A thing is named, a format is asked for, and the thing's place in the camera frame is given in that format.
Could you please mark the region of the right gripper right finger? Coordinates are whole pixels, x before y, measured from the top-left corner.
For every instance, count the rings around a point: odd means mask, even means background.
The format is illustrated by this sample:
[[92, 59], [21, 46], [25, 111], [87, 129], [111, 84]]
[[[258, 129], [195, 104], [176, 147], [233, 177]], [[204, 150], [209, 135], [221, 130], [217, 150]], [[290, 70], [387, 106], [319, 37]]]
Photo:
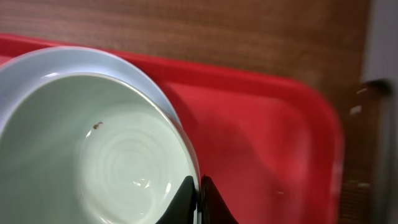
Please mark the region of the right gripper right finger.
[[202, 224], [238, 224], [216, 185], [207, 175], [201, 178], [200, 207]]

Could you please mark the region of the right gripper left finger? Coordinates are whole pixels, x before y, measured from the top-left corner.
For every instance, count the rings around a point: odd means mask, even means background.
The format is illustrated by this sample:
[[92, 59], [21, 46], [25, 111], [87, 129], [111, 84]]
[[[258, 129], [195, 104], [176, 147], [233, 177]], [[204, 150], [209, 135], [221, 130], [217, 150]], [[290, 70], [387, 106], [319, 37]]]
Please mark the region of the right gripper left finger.
[[186, 176], [156, 224], [193, 224], [197, 193], [192, 176]]

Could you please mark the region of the pale green bowl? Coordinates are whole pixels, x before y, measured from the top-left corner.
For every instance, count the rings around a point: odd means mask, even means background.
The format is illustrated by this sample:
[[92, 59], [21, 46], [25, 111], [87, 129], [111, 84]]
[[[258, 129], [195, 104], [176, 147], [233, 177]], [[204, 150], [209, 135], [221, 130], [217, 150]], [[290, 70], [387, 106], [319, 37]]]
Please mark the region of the pale green bowl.
[[156, 223], [186, 176], [197, 193], [181, 127], [116, 78], [43, 81], [1, 129], [2, 223]]

